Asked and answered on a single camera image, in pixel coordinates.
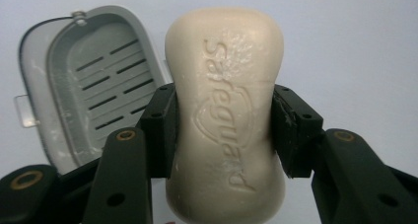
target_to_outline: brass screw insert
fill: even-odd
[[[345,131],[335,131],[334,136],[339,140],[343,140],[346,142],[351,142],[354,140],[354,135]]]
[[[40,171],[25,172],[12,180],[10,183],[10,188],[14,190],[20,190],[31,187],[42,180],[42,177],[43,173]]]
[[[119,141],[130,140],[133,137],[135,137],[135,135],[136,135],[135,131],[132,131],[132,130],[124,130],[124,131],[119,132],[116,135],[116,139],[119,140]]]

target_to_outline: white wall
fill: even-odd
[[[244,6],[267,13],[285,36],[277,82],[316,109],[324,128],[359,133],[387,164],[418,176],[418,0],[0,0],[0,177],[47,162],[35,129],[20,126],[13,102],[26,93],[17,58],[21,37],[43,20],[102,5],[135,13],[162,56],[169,25],[189,10]],[[164,182],[154,181],[159,224],[177,220],[163,191]],[[283,208],[269,223],[319,223],[309,180],[287,181]]]

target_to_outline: drainage slot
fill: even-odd
[[[86,90],[88,90],[88,89],[90,89],[90,88],[93,88],[93,87],[95,87],[96,85],[98,85],[98,84],[100,84],[100,83],[102,83],[102,82],[104,82],[104,81],[106,81],[107,79],[109,79],[110,77],[109,76],[107,76],[107,77],[104,77],[104,78],[102,78],[102,79],[100,79],[100,80],[98,80],[98,81],[96,81],[96,82],[94,82],[94,83],[92,83],[92,84],[90,84],[90,85],[87,85],[86,87],[84,87],[82,90],[83,91],[86,91]]]
[[[99,58],[97,58],[97,59],[95,59],[95,60],[92,60],[92,61],[90,61],[89,63],[87,63],[87,64],[85,64],[85,65],[81,66],[81,67],[78,67],[76,70],[77,70],[77,72],[79,72],[79,71],[81,71],[81,70],[83,70],[83,69],[85,69],[85,68],[87,68],[87,67],[90,67],[90,66],[94,65],[95,63],[97,63],[97,62],[99,62],[99,61],[101,61],[101,60],[103,60],[103,59],[104,59],[103,57],[99,57]]]
[[[145,82],[143,82],[141,84],[138,84],[138,85],[136,85],[136,86],[134,86],[134,87],[132,87],[132,88],[130,88],[128,90],[123,91],[123,93],[124,94],[128,94],[128,93],[130,93],[130,92],[132,92],[132,91],[134,91],[136,89],[139,89],[139,88],[141,88],[141,87],[143,87],[143,86],[145,86],[147,84],[152,83],[153,81],[154,81],[154,79],[147,80],[147,81],[145,81]]]
[[[116,96],[113,96],[113,97],[111,97],[111,98],[108,98],[108,99],[106,99],[106,100],[104,100],[104,101],[102,101],[102,102],[99,102],[99,103],[97,103],[97,104],[95,104],[95,105],[93,105],[93,106],[89,107],[89,110],[91,111],[91,110],[93,110],[93,109],[95,109],[95,108],[98,108],[98,107],[100,107],[100,106],[102,106],[102,105],[104,105],[104,104],[106,104],[106,103],[108,103],[108,102],[110,102],[110,101],[115,100],[115,99],[116,99]]]
[[[131,64],[131,65],[128,65],[128,66],[126,66],[126,67],[124,67],[124,68],[122,68],[122,69],[117,70],[117,71],[116,71],[116,74],[123,73],[123,72],[125,72],[125,71],[126,71],[126,70],[128,70],[128,69],[131,69],[131,68],[133,68],[133,67],[135,67],[135,66],[137,66],[137,65],[139,65],[139,64],[142,64],[142,63],[143,63],[143,62],[145,62],[145,61],[147,61],[145,58],[144,58],[144,59],[141,59],[141,60],[139,60],[139,61],[137,61],[137,62],[135,62],[135,63],[133,63],[133,64]]]
[[[135,114],[135,113],[141,112],[141,111],[143,111],[146,107],[147,107],[147,106],[144,106],[144,107],[142,107],[142,108],[136,109],[136,110],[132,111],[132,112],[131,112],[131,114]]]
[[[121,119],[123,119],[123,116],[120,116],[120,117],[118,117],[118,118],[114,118],[114,119],[112,119],[112,120],[110,120],[110,121],[108,121],[108,122],[106,122],[106,123],[104,123],[104,124],[102,124],[102,125],[97,126],[97,127],[96,127],[96,130],[99,130],[99,129],[104,128],[104,127],[106,127],[106,126],[108,126],[108,125],[110,125],[110,124],[113,124],[113,123],[115,123],[115,122],[118,122],[118,121],[120,121]]]
[[[112,50],[110,52],[110,54],[116,54],[116,53],[120,52],[121,50],[123,50],[124,48],[127,48],[127,47],[131,46],[132,44],[134,44],[136,42],[138,42],[138,39],[135,39],[135,40],[133,40],[133,41],[131,41],[129,43],[124,44],[123,46],[121,46],[119,48],[116,48],[116,49]]]

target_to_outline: soap dish lid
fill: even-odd
[[[134,126],[173,81],[143,25],[118,6],[33,26],[19,56],[43,148],[61,174],[99,158],[106,137]]]

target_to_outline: white soap bar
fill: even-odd
[[[170,27],[180,122],[167,199],[183,221],[263,223],[279,209],[270,107],[282,56],[278,26],[253,10],[197,10]]]

